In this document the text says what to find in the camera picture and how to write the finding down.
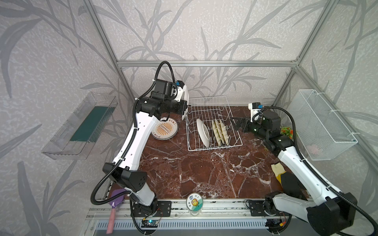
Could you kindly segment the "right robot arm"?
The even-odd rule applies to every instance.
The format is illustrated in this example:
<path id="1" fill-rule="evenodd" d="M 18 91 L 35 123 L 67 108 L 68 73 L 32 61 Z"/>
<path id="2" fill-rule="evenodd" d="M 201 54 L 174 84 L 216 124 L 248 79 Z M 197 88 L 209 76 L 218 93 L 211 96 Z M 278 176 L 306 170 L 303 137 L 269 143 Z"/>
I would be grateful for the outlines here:
<path id="1" fill-rule="evenodd" d="M 351 227 L 357 199 L 342 193 L 304 158 L 294 138 L 281 133 L 281 118 L 270 109 L 253 109 L 251 118 L 231 118 L 236 129 L 253 133 L 291 171 L 278 175 L 283 192 L 265 197 L 269 214 L 286 212 L 311 225 L 321 236 L 343 234 Z"/>

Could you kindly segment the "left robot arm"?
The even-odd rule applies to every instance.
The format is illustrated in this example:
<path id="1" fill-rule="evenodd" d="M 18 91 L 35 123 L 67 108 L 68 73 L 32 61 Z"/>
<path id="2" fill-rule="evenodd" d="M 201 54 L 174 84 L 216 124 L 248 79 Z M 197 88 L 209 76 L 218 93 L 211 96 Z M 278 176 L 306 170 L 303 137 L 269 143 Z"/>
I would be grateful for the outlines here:
<path id="1" fill-rule="evenodd" d="M 146 183 L 147 174 L 139 171 L 141 155 L 161 117 L 170 114 L 184 117 L 188 100 L 188 89 L 183 81 L 173 83 L 155 80 L 151 94 L 136 99 L 132 111 L 132 128 L 113 161 L 104 164 L 102 170 L 105 176 L 102 182 L 112 180 L 124 188 L 137 204 L 146 207 L 156 205 L 156 195 Z"/>

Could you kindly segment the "potted artificial flower plant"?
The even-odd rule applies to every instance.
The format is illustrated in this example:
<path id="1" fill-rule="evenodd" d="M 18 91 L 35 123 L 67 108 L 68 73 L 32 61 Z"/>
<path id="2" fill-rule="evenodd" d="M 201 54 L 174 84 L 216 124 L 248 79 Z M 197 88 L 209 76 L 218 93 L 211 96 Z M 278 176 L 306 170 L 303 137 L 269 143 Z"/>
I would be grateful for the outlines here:
<path id="1" fill-rule="evenodd" d="M 292 128 L 285 126 L 281 128 L 281 134 L 289 137 L 291 140 L 294 140 L 295 132 Z"/>

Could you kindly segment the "tan woven plate right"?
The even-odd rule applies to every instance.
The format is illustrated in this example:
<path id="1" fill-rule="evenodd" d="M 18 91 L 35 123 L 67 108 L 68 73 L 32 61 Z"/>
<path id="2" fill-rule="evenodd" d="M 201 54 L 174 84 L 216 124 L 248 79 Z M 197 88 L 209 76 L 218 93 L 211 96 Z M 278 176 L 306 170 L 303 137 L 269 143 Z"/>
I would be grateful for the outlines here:
<path id="1" fill-rule="evenodd" d="M 225 124 L 223 123 L 222 120 L 220 120 L 220 126 L 221 126 L 222 135 L 223 135 L 225 144 L 229 145 L 229 135 L 227 133 L 227 128 L 226 128 L 226 126 L 225 126 Z"/>

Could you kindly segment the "green woven plate middle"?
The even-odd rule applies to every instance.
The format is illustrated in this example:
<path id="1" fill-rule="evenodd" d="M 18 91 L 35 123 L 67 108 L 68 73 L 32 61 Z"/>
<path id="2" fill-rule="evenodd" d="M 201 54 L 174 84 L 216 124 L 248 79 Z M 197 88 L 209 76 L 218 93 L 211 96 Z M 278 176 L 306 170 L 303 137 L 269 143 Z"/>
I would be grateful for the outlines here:
<path id="1" fill-rule="evenodd" d="M 224 136 L 223 136 L 223 133 L 222 133 L 221 125 L 220 125 L 220 123 L 217 120 L 215 120 L 215 124 L 217 126 L 217 130 L 218 130 L 221 142 L 222 142 L 223 145 L 225 145 L 225 140 L 224 140 Z"/>

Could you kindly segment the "green woven plate left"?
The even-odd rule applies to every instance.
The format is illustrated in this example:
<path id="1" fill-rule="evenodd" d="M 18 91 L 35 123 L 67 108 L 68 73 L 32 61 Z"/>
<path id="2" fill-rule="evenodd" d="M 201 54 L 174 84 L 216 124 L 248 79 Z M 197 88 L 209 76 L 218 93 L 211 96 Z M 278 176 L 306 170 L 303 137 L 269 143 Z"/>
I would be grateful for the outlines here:
<path id="1" fill-rule="evenodd" d="M 215 121 L 212 121 L 212 129 L 213 129 L 213 133 L 214 133 L 215 139 L 217 141 L 217 144 L 220 147 L 222 145 L 222 142 L 221 142 L 221 137 L 219 135 Z"/>

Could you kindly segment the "yellow black rubber glove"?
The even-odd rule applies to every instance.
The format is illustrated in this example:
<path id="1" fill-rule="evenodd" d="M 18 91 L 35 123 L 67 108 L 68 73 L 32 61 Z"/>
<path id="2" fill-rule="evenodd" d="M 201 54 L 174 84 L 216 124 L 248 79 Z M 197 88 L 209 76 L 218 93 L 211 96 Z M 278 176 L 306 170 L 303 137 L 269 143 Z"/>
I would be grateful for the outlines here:
<path id="1" fill-rule="evenodd" d="M 307 200 L 302 191 L 305 190 L 305 187 L 293 173 L 287 172 L 281 163 L 272 164 L 271 168 L 285 194 L 294 198 Z"/>

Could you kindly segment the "green sponge mat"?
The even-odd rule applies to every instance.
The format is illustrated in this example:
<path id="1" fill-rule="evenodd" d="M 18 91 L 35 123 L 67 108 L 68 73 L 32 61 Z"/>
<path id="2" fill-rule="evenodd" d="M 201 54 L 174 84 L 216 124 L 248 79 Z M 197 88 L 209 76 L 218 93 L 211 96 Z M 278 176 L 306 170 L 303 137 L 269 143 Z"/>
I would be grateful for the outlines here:
<path id="1" fill-rule="evenodd" d="M 95 106 L 73 134 L 70 141 L 97 142 L 114 110 L 115 107 Z"/>

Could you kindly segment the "purple pink brush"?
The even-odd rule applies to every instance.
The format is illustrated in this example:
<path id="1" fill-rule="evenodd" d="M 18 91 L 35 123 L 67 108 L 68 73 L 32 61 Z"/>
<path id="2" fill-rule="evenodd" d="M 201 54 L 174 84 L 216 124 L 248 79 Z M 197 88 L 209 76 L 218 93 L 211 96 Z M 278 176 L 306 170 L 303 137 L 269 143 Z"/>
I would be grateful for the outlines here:
<path id="1" fill-rule="evenodd" d="M 112 192 L 111 194 L 111 197 L 114 197 L 116 196 L 117 194 L 120 194 L 120 193 L 123 193 L 125 192 L 126 190 L 125 189 L 116 189 Z M 109 204 L 112 206 L 112 210 L 111 210 L 111 213 L 110 213 L 110 217 L 109 217 L 109 221 L 108 221 L 108 226 L 107 226 L 107 230 L 106 230 L 106 234 L 109 235 L 109 234 L 112 234 L 113 233 L 113 229 L 114 229 L 114 225 L 115 225 L 115 217 L 116 217 L 116 207 L 122 203 L 124 199 L 124 195 L 118 197 L 117 199 L 115 200 L 112 200 Z"/>

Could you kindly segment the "left circuit board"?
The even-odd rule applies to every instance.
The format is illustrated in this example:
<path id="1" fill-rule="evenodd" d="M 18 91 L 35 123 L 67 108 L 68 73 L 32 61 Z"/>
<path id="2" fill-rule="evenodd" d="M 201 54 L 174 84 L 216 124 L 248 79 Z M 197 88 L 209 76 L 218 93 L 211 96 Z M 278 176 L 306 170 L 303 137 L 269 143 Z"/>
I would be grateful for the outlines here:
<path id="1" fill-rule="evenodd" d="M 142 228 L 157 228 L 161 219 L 142 219 Z"/>

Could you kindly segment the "white mesh wall basket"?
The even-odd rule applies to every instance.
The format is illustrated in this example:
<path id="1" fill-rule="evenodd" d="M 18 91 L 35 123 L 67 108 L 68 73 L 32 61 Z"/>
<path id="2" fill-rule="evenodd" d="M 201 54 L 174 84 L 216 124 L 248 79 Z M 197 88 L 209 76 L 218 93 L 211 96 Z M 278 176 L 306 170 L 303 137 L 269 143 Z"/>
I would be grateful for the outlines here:
<path id="1" fill-rule="evenodd" d="M 295 121 L 302 147 L 313 161 L 332 160 L 358 143 L 336 110 L 314 89 L 300 89 L 287 111 Z"/>

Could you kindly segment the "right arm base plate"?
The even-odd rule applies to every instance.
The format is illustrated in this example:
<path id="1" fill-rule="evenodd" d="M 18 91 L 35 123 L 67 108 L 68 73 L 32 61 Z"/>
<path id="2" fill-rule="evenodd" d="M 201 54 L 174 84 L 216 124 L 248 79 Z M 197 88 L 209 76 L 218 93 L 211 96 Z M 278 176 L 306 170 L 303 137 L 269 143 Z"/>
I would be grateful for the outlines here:
<path id="1" fill-rule="evenodd" d="M 290 214 L 284 211 L 278 211 L 273 202 L 270 200 L 251 200 L 248 199 L 245 202 L 246 207 L 250 210 L 251 216 L 261 216 L 261 217 L 289 217 Z"/>

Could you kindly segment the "clear plastic wall shelf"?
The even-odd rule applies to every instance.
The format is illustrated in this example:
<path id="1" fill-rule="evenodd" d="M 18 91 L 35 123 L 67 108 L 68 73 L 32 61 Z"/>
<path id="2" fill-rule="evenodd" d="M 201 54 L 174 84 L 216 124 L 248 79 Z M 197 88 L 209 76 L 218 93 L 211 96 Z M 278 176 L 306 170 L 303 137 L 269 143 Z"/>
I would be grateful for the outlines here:
<path id="1" fill-rule="evenodd" d="M 95 106 L 117 107 L 117 97 L 90 92 L 66 120 L 62 127 L 42 149 L 53 160 L 85 160 L 95 143 L 72 142 L 73 134 Z"/>

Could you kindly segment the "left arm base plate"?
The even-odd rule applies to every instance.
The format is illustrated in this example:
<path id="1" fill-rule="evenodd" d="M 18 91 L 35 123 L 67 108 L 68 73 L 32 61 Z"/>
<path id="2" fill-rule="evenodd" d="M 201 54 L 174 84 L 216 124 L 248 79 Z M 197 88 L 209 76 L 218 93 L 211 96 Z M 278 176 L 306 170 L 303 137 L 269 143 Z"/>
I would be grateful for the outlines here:
<path id="1" fill-rule="evenodd" d="M 170 217 L 172 210 L 171 201 L 153 201 L 151 206 L 142 204 L 132 204 L 132 212 L 134 217 Z"/>

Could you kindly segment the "aluminium front rail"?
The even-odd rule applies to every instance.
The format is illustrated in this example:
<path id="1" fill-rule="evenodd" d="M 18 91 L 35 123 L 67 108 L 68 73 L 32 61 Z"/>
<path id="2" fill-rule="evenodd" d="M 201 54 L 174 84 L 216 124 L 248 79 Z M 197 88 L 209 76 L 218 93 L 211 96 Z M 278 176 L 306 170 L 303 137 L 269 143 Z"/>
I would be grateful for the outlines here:
<path id="1" fill-rule="evenodd" d="M 163 220 L 173 219 L 247 219 L 247 218 L 282 218 L 288 217 L 261 217 L 251 216 L 250 210 L 246 207 L 247 199 L 204 199 L 201 213 L 193 216 L 189 213 L 185 199 L 170 199 L 172 202 L 172 210 L 170 217 L 162 217 Z M 86 220 L 108 220 L 112 207 L 109 204 L 101 206 L 92 206 L 86 216 Z M 132 219 L 129 200 L 123 200 L 117 206 L 116 219 Z"/>

